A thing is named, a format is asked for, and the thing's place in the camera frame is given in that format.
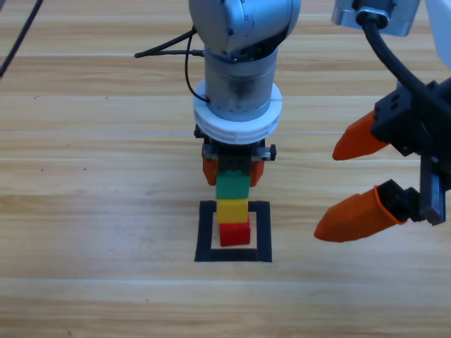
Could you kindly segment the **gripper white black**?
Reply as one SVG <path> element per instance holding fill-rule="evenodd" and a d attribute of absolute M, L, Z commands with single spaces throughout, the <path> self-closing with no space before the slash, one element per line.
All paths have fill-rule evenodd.
<path fill-rule="evenodd" d="M 333 151 L 345 161 L 376 153 L 392 145 L 403 156 L 420 156 L 419 212 L 421 220 L 438 225 L 446 220 L 445 193 L 450 190 L 450 81 L 424 84 L 413 75 L 383 41 L 396 7 L 394 1 L 372 1 L 370 45 L 384 66 L 397 78 L 396 90 L 371 111 L 347 127 Z"/>
<path fill-rule="evenodd" d="M 215 115 L 207 103 L 194 98 L 194 119 L 200 130 L 209 138 L 222 144 L 242 146 L 254 144 L 267 138 L 277 128 L 283 107 L 283 99 L 276 84 L 272 85 L 267 111 L 260 117 L 248 121 L 231 121 Z M 203 172 L 211 186 L 216 185 L 218 161 L 206 154 L 207 145 L 202 145 Z M 250 187 L 255 187 L 264 173 L 264 161 L 252 161 Z"/>

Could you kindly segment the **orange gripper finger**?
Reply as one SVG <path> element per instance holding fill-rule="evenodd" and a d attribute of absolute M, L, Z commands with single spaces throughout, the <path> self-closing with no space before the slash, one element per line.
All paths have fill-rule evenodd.
<path fill-rule="evenodd" d="M 314 236 L 326 242 L 350 242 L 370 237 L 408 220 L 419 222 L 419 192 L 403 189 L 394 180 L 376 185 L 330 207 Z"/>

